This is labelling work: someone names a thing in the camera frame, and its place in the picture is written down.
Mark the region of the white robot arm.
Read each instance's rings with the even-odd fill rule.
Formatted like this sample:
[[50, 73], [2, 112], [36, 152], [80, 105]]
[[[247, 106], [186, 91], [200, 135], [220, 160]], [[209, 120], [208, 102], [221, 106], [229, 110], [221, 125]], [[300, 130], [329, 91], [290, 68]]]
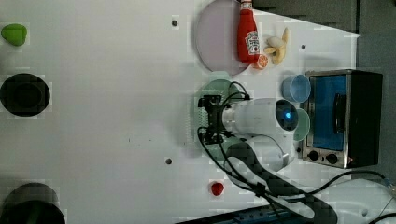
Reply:
[[290, 154], [282, 145], [299, 117], [285, 100], [249, 100], [240, 93], [200, 96], [196, 134], [209, 158], [240, 188], [264, 198], [274, 212], [304, 224], [395, 224], [395, 185], [340, 175], [311, 189], [283, 176]]

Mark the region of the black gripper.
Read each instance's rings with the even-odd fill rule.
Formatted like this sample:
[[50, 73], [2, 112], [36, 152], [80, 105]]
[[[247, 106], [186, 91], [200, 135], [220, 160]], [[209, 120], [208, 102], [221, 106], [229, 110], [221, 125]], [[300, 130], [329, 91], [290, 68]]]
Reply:
[[205, 133], [199, 134], [199, 137], [204, 140], [206, 145], [223, 143], [223, 136], [227, 138], [231, 136], [222, 121], [225, 106], [220, 100], [220, 95], [204, 95], [198, 101], [198, 107], [203, 108], [207, 113], [208, 125], [204, 127]]

